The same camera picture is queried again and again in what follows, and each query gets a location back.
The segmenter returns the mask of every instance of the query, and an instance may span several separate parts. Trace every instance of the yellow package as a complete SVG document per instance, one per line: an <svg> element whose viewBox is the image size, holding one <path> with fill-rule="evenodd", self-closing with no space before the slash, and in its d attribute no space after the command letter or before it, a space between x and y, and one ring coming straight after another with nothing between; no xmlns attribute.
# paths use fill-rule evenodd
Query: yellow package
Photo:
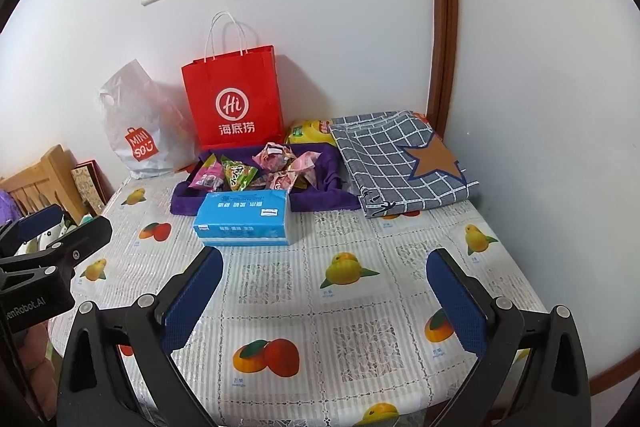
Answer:
<svg viewBox="0 0 640 427"><path fill-rule="evenodd" d="M335 146L334 137L329 132L329 124L329 120L294 122L285 143L330 143Z"/></svg>

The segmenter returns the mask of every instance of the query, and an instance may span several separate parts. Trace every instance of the human hand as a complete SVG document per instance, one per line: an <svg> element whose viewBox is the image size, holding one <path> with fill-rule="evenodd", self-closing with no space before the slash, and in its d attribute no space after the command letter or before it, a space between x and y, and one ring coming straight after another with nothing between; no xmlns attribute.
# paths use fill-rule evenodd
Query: human hand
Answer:
<svg viewBox="0 0 640 427"><path fill-rule="evenodd" d="M18 356L27 372L36 400L47 419L51 419L56 413L58 387L53 380L53 364L46 358L48 341L47 323L37 324L27 331L24 344L18 348ZM35 409L29 398L27 402Z"/></svg>

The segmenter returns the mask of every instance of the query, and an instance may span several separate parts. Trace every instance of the purple cloth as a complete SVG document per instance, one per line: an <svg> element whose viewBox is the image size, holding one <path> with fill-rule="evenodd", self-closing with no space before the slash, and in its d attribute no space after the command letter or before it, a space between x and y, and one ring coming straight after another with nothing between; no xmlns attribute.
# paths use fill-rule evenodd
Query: purple cloth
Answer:
<svg viewBox="0 0 640 427"><path fill-rule="evenodd" d="M293 212L313 212L315 210L338 210L346 208L348 210L357 210L360 208L358 198L342 190L342 181L338 176L338 167L340 166L340 152L333 145L328 143L293 143L288 147L291 148L293 154L300 156L306 151L319 152L316 161L316 178L318 179L318 188L309 186L308 188L293 188L289 194L291 210ZM189 184L211 153L215 153L220 159L226 156L230 160L242 162L245 165L251 165L258 168L256 177L264 173L252 156L255 156L262 150L262 147L238 147L235 149L215 149L202 152L200 154L200 162L195 166L187 181L180 182L176 185L174 193L171 196L171 213L179 216L195 216L198 213L200 205L204 201L206 192L189 188Z"/></svg>
<svg viewBox="0 0 640 427"><path fill-rule="evenodd" d="M7 221L17 221L22 217L14 199L4 190L0 190L0 225Z"/></svg>

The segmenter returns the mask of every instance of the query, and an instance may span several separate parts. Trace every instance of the wooden bed headboard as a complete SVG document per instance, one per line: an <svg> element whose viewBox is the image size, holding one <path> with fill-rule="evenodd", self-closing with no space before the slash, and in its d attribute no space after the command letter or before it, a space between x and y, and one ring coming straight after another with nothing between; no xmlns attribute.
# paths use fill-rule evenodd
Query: wooden bed headboard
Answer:
<svg viewBox="0 0 640 427"><path fill-rule="evenodd" d="M87 210L71 177L71 169L68 152L56 145L36 164L9 178L0 178L0 189L19 202L22 211L31 214L56 203L78 224Z"/></svg>

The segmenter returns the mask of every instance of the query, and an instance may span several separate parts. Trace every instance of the screw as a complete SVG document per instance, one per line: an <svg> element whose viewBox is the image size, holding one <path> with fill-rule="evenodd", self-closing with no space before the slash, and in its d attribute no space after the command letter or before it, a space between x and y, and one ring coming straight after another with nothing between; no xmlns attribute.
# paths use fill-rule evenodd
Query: screw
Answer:
<svg viewBox="0 0 640 427"><path fill-rule="evenodd" d="M498 297L495 299L495 304L501 310L510 310L513 303L507 297Z"/></svg>
<svg viewBox="0 0 640 427"><path fill-rule="evenodd" d="M80 307L78 308L78 311L81 314L85 314L85 313L90 312L93 307L94 307L94 305L90 301L84 301L82 304L80 304Z"/></svg>
<svg viewBox="0 0 640 427"><path fill-rule="evenodd" d="M141 308L149 308L149 306L154 303L154 300L153 295L149 293L144 294L142 297L138 298L138 306Z"/></svg>
<svg viewBox="0 0 640 427"><path fill-rule="evenodd" d="M566 306L562 306L562 304L560 304L558 308L556 308L556 313L564 319L568 319L571 316L569 308L567 308Z"/></svg>

